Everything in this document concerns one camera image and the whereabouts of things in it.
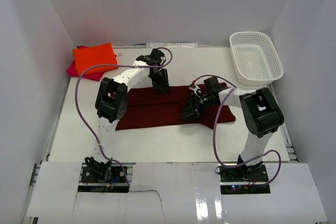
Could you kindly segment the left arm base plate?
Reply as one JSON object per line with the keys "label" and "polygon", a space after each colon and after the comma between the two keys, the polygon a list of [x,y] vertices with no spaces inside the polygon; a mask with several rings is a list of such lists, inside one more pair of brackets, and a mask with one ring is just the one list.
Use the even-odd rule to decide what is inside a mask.
{"label": "left arm base plate", "polygon": [[128,193],[129,186],[126,176],[131,180],[127,166],[124,166],[123,171],[119,165],[112,165],[107,168],[105,175],[100,175],[87,165],[83,165],[78,191],[81,193]]}

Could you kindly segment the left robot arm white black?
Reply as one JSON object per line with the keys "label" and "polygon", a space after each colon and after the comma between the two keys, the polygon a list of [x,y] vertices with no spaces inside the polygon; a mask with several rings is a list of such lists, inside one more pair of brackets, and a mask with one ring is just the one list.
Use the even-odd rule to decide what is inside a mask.
{"label": "left robot arm white black", "polygon": [[107,134],[115,131],[117,123],[126,113],[130,89],[149,77],[156,92],[166,94],[170,91],[163,49],[152,49],[149,55],[137,57],[131,69],[114,78],[103,78],[100,82],[95,102],[98,116],[98,132],[94,133],[96,144],[92,156],[85,158],[86,166],[100,182],[111,178],[109,166],[113,162],[112,154],[104,148],[110,145]]}

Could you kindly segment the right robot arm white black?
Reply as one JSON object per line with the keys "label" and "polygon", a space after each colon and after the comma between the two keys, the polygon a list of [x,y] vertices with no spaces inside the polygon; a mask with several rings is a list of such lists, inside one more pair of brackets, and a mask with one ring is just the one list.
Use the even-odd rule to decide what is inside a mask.
{"label": "right robot arm white black", "polygon": [[226,165],[213,145],[215,158],[221,168],[232,169],[240,174],[260,169],[263,157],[268,155],[266,146],[272,135],[284,123],[283,113],[274,96],[268,88],[256,90],[242,90],[233,83],[224,87],[219,83],[220,77],[214,75],[204,76],[205,91],[192,82],[187,97],[186,107],[181,114],[181,120],[191,121],[203,116],[207,108],[218,106],[215,115],[213,136],[216,136],[217,123],[223,106],[234,106],[242,110],[244,122],[248,129],[248,136],[243,151],[238,156],[236,165]]}

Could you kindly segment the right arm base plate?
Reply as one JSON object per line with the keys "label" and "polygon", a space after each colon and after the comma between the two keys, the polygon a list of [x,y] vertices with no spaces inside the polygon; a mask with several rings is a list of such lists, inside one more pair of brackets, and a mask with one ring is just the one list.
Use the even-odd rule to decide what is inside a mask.
{"label": "right arm base plate", "polygon": [[227,169],[218,166],[215,173],[219,175],[220,192],[222,195],[256,195],[270,194],[270,186],[262,186],[269,178],[264,164],[261,168],[244,173],[239,168]]}

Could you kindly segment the dark red t shirt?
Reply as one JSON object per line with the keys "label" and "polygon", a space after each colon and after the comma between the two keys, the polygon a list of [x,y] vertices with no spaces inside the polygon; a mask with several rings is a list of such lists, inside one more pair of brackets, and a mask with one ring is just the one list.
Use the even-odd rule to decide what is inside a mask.
{"label": "dark red t shirt", "polygon": [[131,89],[125,115],[117,123],[116,130],[142,129],[149,127],[202,124],[213,128],[219,105],[204,109],[204,114],[195,120],[183,121],[181,114],[186,108],[187,97],[192,93],[188,86],[172,86],[170,93],[162,94],[153,88]]}

